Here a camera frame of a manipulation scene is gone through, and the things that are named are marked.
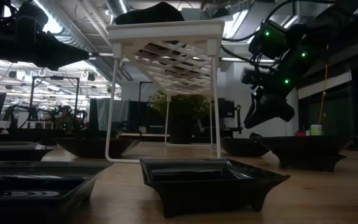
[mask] white plastic stand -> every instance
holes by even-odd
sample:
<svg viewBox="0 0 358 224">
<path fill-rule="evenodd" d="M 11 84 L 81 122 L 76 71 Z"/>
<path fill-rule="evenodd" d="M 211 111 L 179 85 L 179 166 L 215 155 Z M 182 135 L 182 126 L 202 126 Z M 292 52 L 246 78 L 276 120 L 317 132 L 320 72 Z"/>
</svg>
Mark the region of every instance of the white plastic stand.
<svg viewBox="0 0 358 224">
<path fill-rule="evenodd" d="M 112 159 L 109 156 L 116 75 L 119 62 L 124 55 L 167 94 L 168 101 L 175 95 L 206 95 L 214 100 L 216 151 L 217 158 L 221 157 L 216 71 L 223 28 L 223 21 L 162 22 L 107 27 L 114 55 L 105 151 L 108 161 L 139 162 L 139 160 Z M 169 103 L 165 125 L 166 144 L 168 111 Z M 179 146 L 210 147 L 213 140 L 212 116 L 210 125 L 211 144 Z"/>
</svg>

